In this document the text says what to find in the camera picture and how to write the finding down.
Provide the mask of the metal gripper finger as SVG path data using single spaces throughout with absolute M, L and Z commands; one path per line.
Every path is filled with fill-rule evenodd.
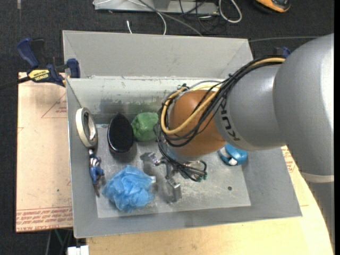
M 145 152 L 144 154 L 140 156 L 140 159 L 143 162 L 143 172 L 151 177 L 152 183 L 156 183 L 157 178 L 153 172 L 153 167 L 155 166 L 155 162 L 157 161 L 155 153 Z
M 171 202 L 178 202 L 182 199 L 182 190 L 180 183 L 176 183 L 172 178 L 169 178 L 166 180 L 166 186 Z

